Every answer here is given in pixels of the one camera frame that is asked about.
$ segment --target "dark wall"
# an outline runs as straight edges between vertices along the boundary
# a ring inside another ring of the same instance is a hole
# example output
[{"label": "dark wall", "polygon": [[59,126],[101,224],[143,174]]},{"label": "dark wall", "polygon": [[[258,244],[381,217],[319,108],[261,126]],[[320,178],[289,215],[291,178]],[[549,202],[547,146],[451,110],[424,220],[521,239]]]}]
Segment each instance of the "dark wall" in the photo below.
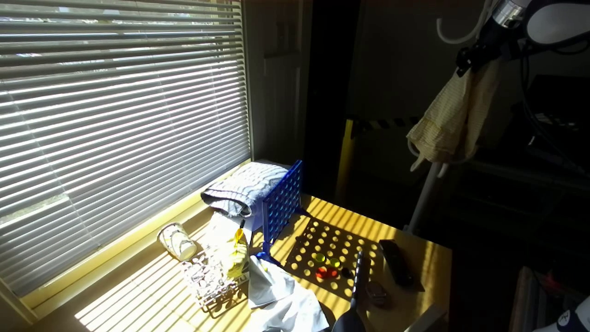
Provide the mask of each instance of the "dark wall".
[{"label": "dark wall", "polygon": [[304,191],[335,193],[359,0],[315,0],[304,145]]}]

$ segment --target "window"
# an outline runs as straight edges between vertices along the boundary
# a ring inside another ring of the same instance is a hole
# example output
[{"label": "window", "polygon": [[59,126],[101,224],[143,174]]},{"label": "window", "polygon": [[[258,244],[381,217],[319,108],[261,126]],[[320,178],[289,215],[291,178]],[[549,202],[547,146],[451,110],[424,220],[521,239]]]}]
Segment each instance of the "window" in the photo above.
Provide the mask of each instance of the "window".
[{"label": "window", "polygon": [[0,279],[18,298],[249,158],[238,0],[0,12]]}]

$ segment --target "wall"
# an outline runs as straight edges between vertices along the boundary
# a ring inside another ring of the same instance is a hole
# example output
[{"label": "wall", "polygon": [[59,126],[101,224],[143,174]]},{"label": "wall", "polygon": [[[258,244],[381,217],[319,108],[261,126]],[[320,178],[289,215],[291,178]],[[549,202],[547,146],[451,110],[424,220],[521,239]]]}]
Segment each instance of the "wall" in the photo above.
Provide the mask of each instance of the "wall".
[{"label": "wall", "polygon": [[[359,119],[400,119],[405,126],[387,132],[372,132],[356,139],[352,174],[385,193],[420,185],[427,167],[411,174],[413,156],[405,146],[409,119],[422,117],[429,102],[453,73],[461,47],[438,41],[435,19],[442,19],[448,38],[461,38],[477,21],[483,0],[363,0],[359,12],[356,54],[350,76],[348,115]],[[551,73],[584,76],[588,54],[562,58],[538,54],[531,58],[533,75]],[[518,62],[501,69],[501,84],[486,124],[486,143],[497,143],[509,123],[509,110],[520,100]]]}]

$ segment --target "window blind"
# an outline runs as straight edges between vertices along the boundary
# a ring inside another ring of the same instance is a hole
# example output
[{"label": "window blind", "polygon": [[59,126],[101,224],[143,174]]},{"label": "window blind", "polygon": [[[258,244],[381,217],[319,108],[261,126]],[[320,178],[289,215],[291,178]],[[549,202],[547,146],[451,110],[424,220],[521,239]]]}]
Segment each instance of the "window blind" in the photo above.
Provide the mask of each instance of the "window blind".
[{"label": "window blind", "polygon": [[241,4],[0,4],[0,279],[25,296],[249,158]]}]

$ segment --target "table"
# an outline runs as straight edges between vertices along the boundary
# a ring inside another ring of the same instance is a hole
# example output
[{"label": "table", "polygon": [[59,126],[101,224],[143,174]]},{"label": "table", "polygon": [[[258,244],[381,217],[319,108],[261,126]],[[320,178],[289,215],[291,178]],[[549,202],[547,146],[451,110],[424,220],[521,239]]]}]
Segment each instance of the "table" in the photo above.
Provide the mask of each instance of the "table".
[{"label": "table", "polygon": [[[324,246],[343,244],[337,246],[339,252],[333,252],[337,257],[346,250],[346,242],[350,242],[348,250],[359,246],[367,250],[365,253],[368,257],[372,253],[370,279],[379,283],[392,296],[391,311],[363,307],[370,331],[403,331],[431,305],[448,312],[451,274],[450,250],[317,198],[308,198],[304,207],[313,220],[308,217],[295,218],[274,242],[271,253],[287,272],[293,272],[295,279],[304,289],[317,296],[324,309],[328,309],[328,322],[348,311],[346,289],[332,290],[333,285],[330,281],[317,283],[313,277],[304,276],[304,266],[293,266],[297,255],[300,255],[300,248],[306,246],[306,237],[317,235],[315,248],[319,246],[319,239],[322,239],[324,228],[330,228],[330,231],[326,231],[326,241],[330,242],[324,241]],[[341,241],[332,242],[333,237],[328,239],[328,233],[337,233]],[[424,289],[422,292],[403,292],[392,283],[389,270],[383,268],[383,261],[374,250],[376,242],[381,239],[392,239],[403,250],[411,266],[418,272]],[[162,253],[160,244],[155,244],[143,257],[132,259],[116,274],[96,283],[75,301],[70,301],[40,322],[33,331],[243,331],[250,318],[247,301],[234,305],[219,318],[212,318],[195,307],[195,300],[188,292],[179,270],[179,263]]]}]

